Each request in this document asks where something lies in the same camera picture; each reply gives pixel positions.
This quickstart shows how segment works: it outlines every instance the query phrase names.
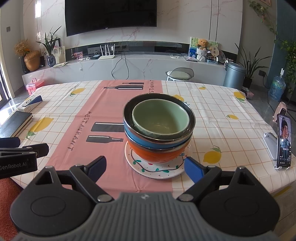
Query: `phone screen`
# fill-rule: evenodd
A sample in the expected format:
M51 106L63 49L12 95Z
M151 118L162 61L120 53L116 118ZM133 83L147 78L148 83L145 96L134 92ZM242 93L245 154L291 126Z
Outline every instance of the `phone screen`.
M277 115L278 143L277 167L291 166L291 120L285 115Z

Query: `bottle print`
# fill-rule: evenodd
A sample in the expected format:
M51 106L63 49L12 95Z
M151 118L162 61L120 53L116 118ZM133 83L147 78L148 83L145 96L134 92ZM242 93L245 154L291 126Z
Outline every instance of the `bottle print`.
M129 84L129 85L143 85L144 82L129 82L129 83L123 83L123 84Z
M91 131L124 132L123 123L95 122Z
M110 136L88 136L86 142L94 143L110 143L110 142L123 142L123 138L113 138Z
M104 89L117 89L117 90L142 90L143 85L118 85L115 87L104 87Z

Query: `white plate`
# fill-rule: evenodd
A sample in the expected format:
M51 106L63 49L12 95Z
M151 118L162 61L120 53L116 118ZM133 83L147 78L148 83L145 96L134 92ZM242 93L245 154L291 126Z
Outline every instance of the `white plate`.
M126 160L136 172L141 175L154 179L167 179L180 175L184 172L184 160L191 156L190 145L186 147L183 153L175 159L163 164L150 164L139 157L130 147L128 142L124 148Z

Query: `door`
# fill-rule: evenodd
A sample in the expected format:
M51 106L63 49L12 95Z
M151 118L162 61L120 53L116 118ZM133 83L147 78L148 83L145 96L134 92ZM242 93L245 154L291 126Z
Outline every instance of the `door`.
M2 108L9 100L8 91L3 81L3 75L0 69L0 108Z

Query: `tablecloth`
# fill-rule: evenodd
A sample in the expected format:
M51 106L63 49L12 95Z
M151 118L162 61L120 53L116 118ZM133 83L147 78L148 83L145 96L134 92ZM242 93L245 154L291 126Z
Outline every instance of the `tablecloth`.
M144 83L142 88L132 89L140 83ZM124 157L124 133L101 133L123 142L86 142L95 121L122 122L125 103L148 92L173 95L191 107L196 117L190 142L192 157L201 164L215 164L228 171L246 166L269 192L295 181L295 156L288 170L273 168L275 161L269 157L262 135L275 132L243 93L223 86L156 80L86 81L39 88L34 95L41 95L43 102L33 110L33 122L19 138L21 146L48 143L49 154L38 158L37 171L12 179L25 188L46 165L66 169L105 155L107 170L97 184L111 195L116 197L121 191L171 191L177 197L193 185L186 173L167 180L136 173Z

